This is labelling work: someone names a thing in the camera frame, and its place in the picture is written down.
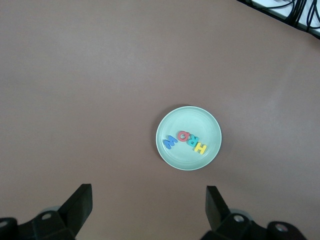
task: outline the plate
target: plate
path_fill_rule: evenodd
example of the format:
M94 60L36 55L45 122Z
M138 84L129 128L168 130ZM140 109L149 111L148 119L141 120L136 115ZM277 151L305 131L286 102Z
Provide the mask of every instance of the plate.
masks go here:
M160 122L155 137L160 156L180 170L197 170L218 154L222 135L217 120L196 106L179 107Z

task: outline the foam letter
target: foam letter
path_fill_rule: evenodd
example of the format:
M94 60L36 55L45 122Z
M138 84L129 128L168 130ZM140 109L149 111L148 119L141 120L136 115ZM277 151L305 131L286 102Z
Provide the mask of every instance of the foam letter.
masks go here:
M188 140L189 136L190 136L190 133L188 133L186 131L180 131L178 133L178 139L181 142L186 142Z
M165 145L165 147L167 149L171 149L171 147L173 147L175 145L175 143L178 142L177 139L175 139L173 136L168 136L169 140L163 140L163 144Z
M195 147L198 141L199 141L199 138L197 136L191 134L191 139L188 141L188 144L191 147Z
M197 145L196 145L195 148L194 148L194 151L195 151L195 152L198 152L198 151L200 150L200 154L204 154L206 148L207 148L207 145L204 145L204 144L203 144L203 145L201 146L201 142L198 142Z

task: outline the black cable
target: black cable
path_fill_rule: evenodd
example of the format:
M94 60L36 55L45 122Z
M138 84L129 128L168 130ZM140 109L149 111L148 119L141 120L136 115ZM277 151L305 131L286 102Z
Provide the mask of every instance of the black cable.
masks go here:
M292 0L291 2L288 2L288 3L286 3L284 5L280 5L280 6L254 6L253 5L253 7L255 9L281 9L281 8L285 8L285 7L289 6L290 4L295 5L295 1L296 0Z
M313 0L312 4L310 6L310 9L308 11L308 15L306 17L306 32L308 33L310 29L320 29L320 26L311 26L312 20L314 18L314 14L316 14L316 17L319 20L319 13L318 13L318 8L317 8L317 1L318 0Z
M297 19L297 13L299 12L299 9L301 8L302 0L297 0L296 5L291 11L290 15L286 18L286 23L293 26L295 23L295 20Z
M304 0L303 4L302 4L302 6L301 6L301 9L299 10L299 14L298 14L298 17L296 18L295 25L294 25L295 27L298 26L299 20L300 20L300 18L301 18L301 16L302 16L302 13L303 13L304 9L305 9L305 6L306 6L306 4L307 4L307 1L308 1L308 0Z

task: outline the screw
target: screw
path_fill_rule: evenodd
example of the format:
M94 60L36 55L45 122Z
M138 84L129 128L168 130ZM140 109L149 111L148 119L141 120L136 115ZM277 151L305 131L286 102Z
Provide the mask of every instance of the screw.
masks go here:
M0 228L4 227L7 224L7 221L0 221Z
M43 215L41 217L42 220L46 220L46 219L49 219L49 218L51 218L51 213L46 213L45 215Z
M240 215L235 215L233 219L238 223L243 223L245 221L245 219Z
M275 228L276 228L278 231L283 232L283 233L288 232L288 228L287 228L285 225L280 224L280 223L276 224L276 225L275 225Z

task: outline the blue letter w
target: blue letter w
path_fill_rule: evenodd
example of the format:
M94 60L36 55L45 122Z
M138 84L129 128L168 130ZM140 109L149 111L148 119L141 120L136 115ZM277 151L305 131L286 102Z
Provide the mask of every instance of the blue letter w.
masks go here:
M163 140L163 144L166 146L167 149L171 149L178 142L173 136L168 136L169 140Z

